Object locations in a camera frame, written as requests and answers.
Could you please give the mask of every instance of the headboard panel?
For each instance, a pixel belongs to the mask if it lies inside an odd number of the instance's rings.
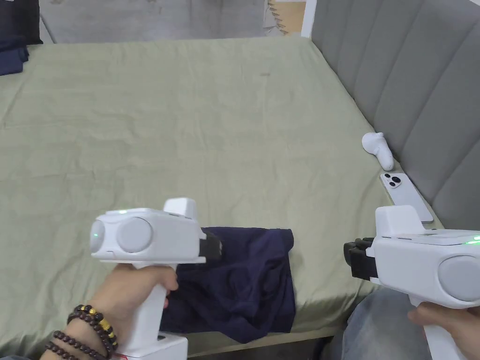
[[[480,6],[317,0],[312,40],[444,225],[480,229]]]

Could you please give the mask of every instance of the floor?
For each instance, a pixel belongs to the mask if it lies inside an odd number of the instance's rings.
[[[40,0],[45,43],[282,36],[268,0]],[[316,340],[198,360],[310,360]]]
[[[312,359],[317,340],[299,341],[265,348],[240,350],[195,358],[195,360],[318,360]]]
[[[277,27],[285,35],[299,35],[303,25],[306,2],[302,0],[268,0]]]

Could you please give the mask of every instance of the white vr controller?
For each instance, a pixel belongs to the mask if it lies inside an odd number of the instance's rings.
[[[384,138],[383,132],[366,133],[361,139],[361,144],[367,153],[377,157],[383,170],[390,171],[393,169],[393,155]]]

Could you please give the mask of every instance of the white handheld gripper device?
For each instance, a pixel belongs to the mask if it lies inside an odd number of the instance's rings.
[[[107,211],[96,218],[90,233],[92,256],[103,262],[128,263],[136,268],[150,265],[205,263],[219,258],[218,238],[202,232],[195,201],[168,199],[163,211],[138,208]],[[142,360],[185,360],[185,337],[159,333],[167,292],[155,286],[137,310],[129,340],[118,356]]]
[[[379,207],[375,221],[375,238],[344,246],[354,277],[406,293],[414,306],[480,305],[480,231],[426,230],[409,205]],[[443,328],[426,326],[425,335],[432,360],[466,360]]]

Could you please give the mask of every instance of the dark wooden bead bracelet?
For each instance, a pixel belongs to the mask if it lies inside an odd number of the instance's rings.
[[[79,349],[82,353],[87,354],[94,360],[107,360],[107,358],[105,358],[105,356],[103,356],[99,352],[89,348],[87,345],[82,344],[80,341],[75,340],[73,337],[65,335],[62,331],[55,331],[53,333],[53,337],[55,339],[63,341],[65,344],[68,344],[75,349]]]
[[[67,351],[62,349],[60,346],[55,345],[51,341],[48,342],[48,344],[45,345],[45,349],[50,350],[51,352],[57,354],[60,356],[62,359],[65,360],[79,360],[73,355],[70,355]]]
[[[94,321],[98,322],[98,325],[105,331],[108,335],[108,341],[112,344],[113,350],[117,350],[118,342],[117,336],[113,332],[113,327],[108,323],[108,321],[103,317],[101,312],[97,312],[91,305],[78,305],[74,312],[84,312],[85,314],[91,316]]]
[[[112,356],[113,356],[113,353],[114,351],[117,349],[116,347],[114,348],[114,346],[110,343],[110,341],[108,340],[108,335],[106,334],[106,332],[103,330],[103,328],[98,324],[98,322],[96,322],[95,320],[92,319],[92,317],[90,315],[87,315],[85,314],[84,312],[82,311],[75,311],[75,312],[72,312],[70,314],[70,316],[68,317],[68,321],[67,321],[67,324],[70,323],[70,321],[72,321],[73,319],[80,319],[80,320],[83,320],[85,321],[87,324],[89,324],[93,330],[96,332],[96,334],[98,335],[98,337],[100,338],[100,340],[102,341],[102,344],[103,344],[103,347],[105,348],[105,350],[107,351],[107,357],[106,359],[111,359]]]

